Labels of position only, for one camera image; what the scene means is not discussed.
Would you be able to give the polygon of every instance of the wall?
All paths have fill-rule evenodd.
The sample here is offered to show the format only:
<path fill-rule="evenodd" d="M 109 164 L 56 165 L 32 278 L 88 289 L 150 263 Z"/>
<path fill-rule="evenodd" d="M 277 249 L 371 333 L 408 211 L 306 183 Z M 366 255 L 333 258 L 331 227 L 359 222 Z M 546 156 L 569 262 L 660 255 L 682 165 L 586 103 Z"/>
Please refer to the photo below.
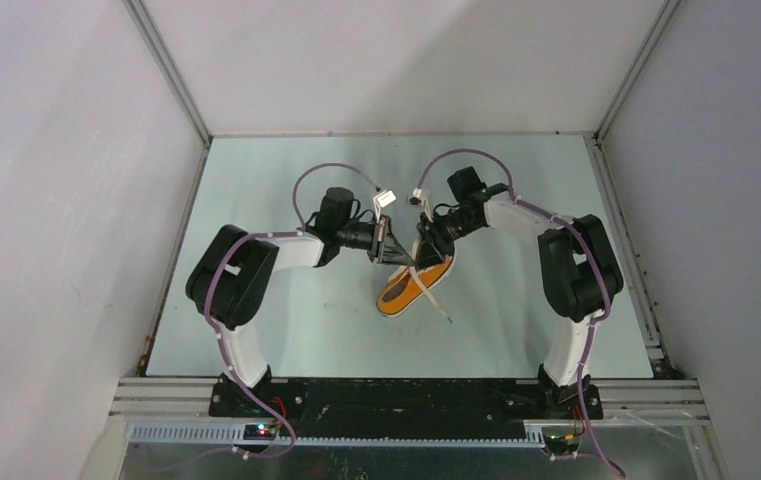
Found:
<path fill-rule="evenodd" d="M 662 3 L 147 2 L 216 135 L 592 130 Z"/>
<path fill-rule="evenodd" d="M 0 1 L 0 478 L 75 478 L 201 145 L 119 0 Z"/>
<path fill-rule="evenodd" d="M 761 478 L 761 3 L 684 2 L 605 148 L 670 353 Z"/>

